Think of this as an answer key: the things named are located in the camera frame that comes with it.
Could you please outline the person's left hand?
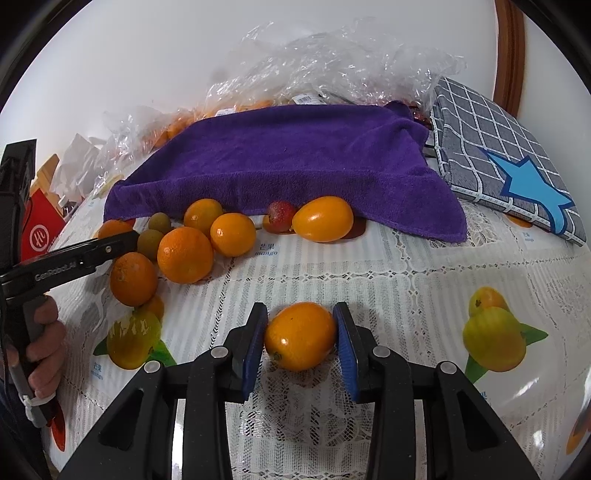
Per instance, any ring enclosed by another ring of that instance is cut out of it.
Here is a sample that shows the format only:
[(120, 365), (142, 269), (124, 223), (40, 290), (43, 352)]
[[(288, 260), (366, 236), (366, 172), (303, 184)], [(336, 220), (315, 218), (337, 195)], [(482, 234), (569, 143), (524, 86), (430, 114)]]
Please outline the person's left hand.
[(43, 326), (42, 335), (26, 350), (26, 358), (37, 365), (28, 383), (35, 396), (44, 399), (53, 395), (61, 381), (66, 358), (66, 328), (58, 319), (55, 300), (46, 296), (34, 312), (34, 322)]

